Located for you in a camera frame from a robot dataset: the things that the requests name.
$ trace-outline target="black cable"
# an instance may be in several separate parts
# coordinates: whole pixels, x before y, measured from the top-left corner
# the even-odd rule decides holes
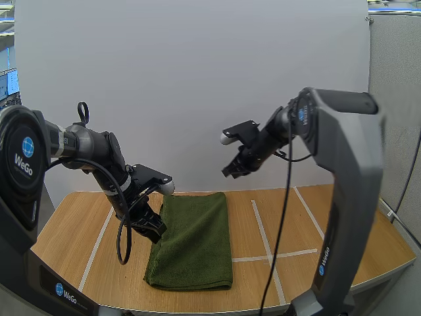
[[[287,154],[284,153],[283,151],[280,151],[279,153],[277,151],[275,151],[274,155],[279,157],[280,159],[285,160],[285,161],[291,161],[292,163],[299,163],[300,161],[303,161],[303,160],[311,157],[311,154],[308,154],[307,156],[304,156],[304,157],[299,158],[299,159],[289,159],[289,158],[286,157]]]
[[[51,168],[53,168],[53,167],[55,167],[55,166],[57,166],[57,165],[61,165],[62,163],[69,163],[69,162],[73,161],[73,159],[74,159],[74,158],[71,158],[71,157],[69,157],[69,158],[59,158],[59,159],[57,159],[56,161],[52,162],[52,163],[51,163],[51,164],[47,167],[47,170],[46,170],[46,171],[50,170]]]
[[[420,135],[418,137],[418,142],[416,144],[416,150],[415,150],[414,159],[412,160],[412,163],[411,163],[411,166],[410,166],[410,169],[409,169],[408,178],[407,178],[407,181],[405,182],[405,185],[403,187],[403,191],[402,191],[401,197],[399,198],[399,202],[397,203],[395,213],[397,213],[398,210],[399,210],[399,208],[401,207],[403,198],[405,196],[405,192],[407,191],[407,188],[408,188],[408,185],[409,185],[409,181],[410,181],[410,178],[412,176],[412,172],[414,171],[414,166],[415,166],[416,158],[418,157],[418,152],[420,151],[420,143],[421,143],[421,130],[420,130]]]
[[[288,153],[288,155],[290,157],[292,157],[292,128],[291,128],[291,119],[289,119],[289,124],[288,124],[288,140],[289,140],[289,153]],[[274,258],[272,260],[272,266],[270,267],[270,273],[269,273],[268,283],[266,284],[266,288],[264,289],[262,303],[260,305],[259,316],[262,316],[263,306],[264,306],[264,300],[266,299],[266,295],[268,293],[269,286],[270,286],[270,283],[272,281],[272,276],[274,274],[275,263],[276,263],[276,256],[278,255],[278,248],[279,248],[279,243],[280,243],[280,240],[281,240],[282,227],[284,225],[285,212],[286,212],[287,203],[288,203],[289,187],[290,187],[290,184],[291,184],[292,162],[293,162],[292,159],[288,159],[287,185],[286,185],[286,191],[285,191],[284,206],[282,207],[281,223],[279,225],[278,236],[276,237],[276,245],[275,245],[275,250],[274,250]]]
[[[126,202],[126,198],[124,197],[123,191],[121,190],[120,186],[118,185],[118,182],[116,181],[116,179],[112,176],[112,174],[103,166],[101,166],[99,163],[96,163],[95,161],[91,161],[91,160],[87,160],[87,159],[82,159],[82,158],[63,158],[63,159],[57,159],[56,161],[54,161],[53,163],[51,163],[47,170],[53,168],[54,166],[60,165],[61,163],[69,163],[69,162],[74,162],[74,163],[83,163],[85,165],[89,165],[94,167],[95,169],[101,171],[112,183],[112,185],[116,188],[117,194],[120,197],[120,203],[121,206],[123,208],[123,212],[124,212],[124,216],[121,220],[120,223],[120,227],[118,228],[118,234],[117,234],[117,257],[119,262],[122,265],[125,265],[128,261],[129,261],[129,257],[130,257],[130,252],[132,250],[132,223],[130,221],[130,213],[129,213],[129,209],[127,206],[127,202]],[[122,230],[122,226],[124,224],[124,222],[126,222],[126,231],[127,231],[127,246],[126,246],[126,254],[124,256],[124,260],[121,257],[121,251],[120,251],[120,237],[121,237],[121,230]]]
[[[408,235],[412,238],[412,240],[414,240],[415,244],[421,250],[421,243],[420,243],[420,241],[418,239],[416,239],[416,237],[414,236],[414,234],[409,230],[409,228],[405,225],[405,223],[399,218],[399,216],[396,215],[396,212],[393,211],[393,209],[390,207],[390,205],[388,204],[388,202],[386,202],[382,198],[381,198],[381,200],[387,205],[387,207],[389,208],[389,210],[393,212],[393,218],[396,219],[399,224],[401,224],[401,226],[403,227],[403,229],[406,230],[406,232],[408,233]]]

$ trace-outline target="wall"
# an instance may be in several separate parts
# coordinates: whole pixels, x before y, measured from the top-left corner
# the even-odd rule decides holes
[[[276,157],[225,179],[237,146],[220,145],[220,134],[265,123],[305,86],[366,91],[366,14],[365,0],[21,0],[22,102],[68,126],[86,101],[90,128],[114,132],[127,163],[172,175],[179,192],[282,187],[287,166]],[[294,153],[307,153],[300,140]],[[311,160],[294,165],[295,186],[331,182]],[[55,206],[69,192],[99,190],[62,167],[45,183]]]
[[[421,17],[373,16],[370,27],[370,86],[381,105],[402,113],[421,108]],[[385,173],[382,197],[396,209],[416,154],[421,116],[407,120],[389,117],[385,137]],[[421,149],[412,172],[398,216],[421,240]],[[421,251],[408,234],[393,223],[418,259],[409,267],[390,293],[371,313],[383,315],[420,315]]]

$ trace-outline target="gray robot arm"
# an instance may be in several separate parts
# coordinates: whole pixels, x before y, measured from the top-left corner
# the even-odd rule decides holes
[[[367,93],[305,88],[287,107],[277,109],[262,130],[249,121],[223,131],[223,144],[243,144],[224,175],[236,178],[257,171],[288,143],[289,123],[335,182],[313,284],[292,301],[287,315],[349,313],[349,289],[371,230],[383,174],[378,106]]]

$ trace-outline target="wego logo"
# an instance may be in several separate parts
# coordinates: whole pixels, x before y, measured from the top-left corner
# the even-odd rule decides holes
[[[19,156],[17,153],[14,154],[14,163],[15,165],[18,165],[26,174],[32,175],[32,169],[29,166],[29,163],[25,163],[21,156]]]

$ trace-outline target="white tape line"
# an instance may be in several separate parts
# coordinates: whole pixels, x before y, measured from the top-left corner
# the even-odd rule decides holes
[[[87,275],[89,273],[89,270],[91,269],[91,266],[92,266],[92,263],[93,263],[93,259],[95,258],[95,254],[97,253],[99,244],[101,243],[101,239],[103,239],[105,229],[107,228],[107,225],[108,225],[108,223],[110,221],[110,218],[111,218],[111,215],[112,215],[112,212],[113,211],[114,211],[114,209],[111,207],[111,209],[110,209],[110,211],[108,213],[108,216],[105,219],[104,225],[101,228],[101,231],[99,232],[99,235],[98,235],[98,238],[97,238],[97,242],[95,243],[95,245],[94,245],[94,247],[92,249],[91,257],[89,257],[89,260],[87,261],[87,265],[86,265],[86,268],[85,268],[84,275],[83,275],[83,277],[82,277],[82,279],[80,281],[80,284],[79,284],[79,292],[81,292],[84,289],[85,281],[87,279]]]
[[[316,218],[313,216],[313,214],[311,213],[309,207],[307,206],[307,204],[305,203],[303,197],[301,196],[299,190],[297,189],[296,186],[294,186],[294,190],[295,193],[298,195],[298,198],[300,199],[301,203],[303,204],[305,210],[307,211],[307,214],[309,214],[309,217],[311,218],[311,220],[313,221],[313,224],[315,225],[320,237],[322,237],[322,239],[324,240],[324,233],[323,230],[320,228],[320,226],[318,225],[318,222],[316,221]]]
[[[246,262],[246,261],[259,261],[259,260],[267,260],[267,256],[262,257],[246,257],[246,258],[232,258],[232,262]]]
[[[266,237],[266,233],[264,232],[263,223],[262,223],[262,220],[260,219],[259,210],[257,209],[256,201],[252,199],[251,205],[253,206],[253,209],[255,211],[257,224],[259,225],[260,235],[262,235],[262,239],[263,239],[264,249],[266,250],[266,254],[269,259],[269,265],[272,267],[273,256],[270,253],[268,238]],[[274,268],[274,280],[275,280],[276,291],[278,293],[280,304],[285,305],[286,301],[285,301],[284,291],[282,290],[281,280],[279,279],[276,268]]]
[[[66,132],[66,130],[60,125],[57,125],[57,127],[59,128],[59,148],[54,154],[54,157],[60,157],[64,151],[64,132]]]
[[[300,250],[300,251],[294,251],[294,252],[287,252],[287,253],[280,253],[277,255],[277,258],[285,258],[285,257],[292,257],[293,255],[305,255],[306,253],[314,253],[317,252],[316,248],[308,249],[308,250]]]

